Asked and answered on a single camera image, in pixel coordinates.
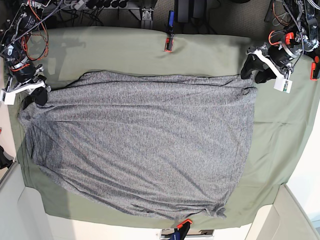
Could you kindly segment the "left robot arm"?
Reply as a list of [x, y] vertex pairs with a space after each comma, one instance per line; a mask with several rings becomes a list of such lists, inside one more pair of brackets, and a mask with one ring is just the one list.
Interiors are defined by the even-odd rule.
[[320, 6], [313, 0], [283, 0], [282, 5], [291, 21], [282, 30], [271, 31], [263, 45], [247, 50], [241, 79], [249, 79], [256, 71], [257, 84], [275, 79], [283, 80], [287, 86], [299, 59], [304, 54], [314, 56], [320, 46], [317, 20]]

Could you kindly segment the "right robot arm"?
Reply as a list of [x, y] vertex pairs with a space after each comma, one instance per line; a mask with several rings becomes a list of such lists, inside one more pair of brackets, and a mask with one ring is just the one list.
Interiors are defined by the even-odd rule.
[[[35, 65], [35, 62], [48, 56], [49, 33], [45, 21], [60, 10], [63, 1], [42, 17], [37, 10], [43, 11], [49, 4], [49, 0], [23, 2], [13, 20], [7, 20], [7, 29], [0, 30], [0, 57], [8, 70], [7, 84], [0, 90], [0, 101], [5, 105], [14, 105], [20, 93], [27, 94], [27, 103], [44, 106], [48, 101], [51, 87], [46, 84], [43, 65]], [[44, 41], [44, 49], [38, 57], [29, 54], [28, 41], [32, 36]]]

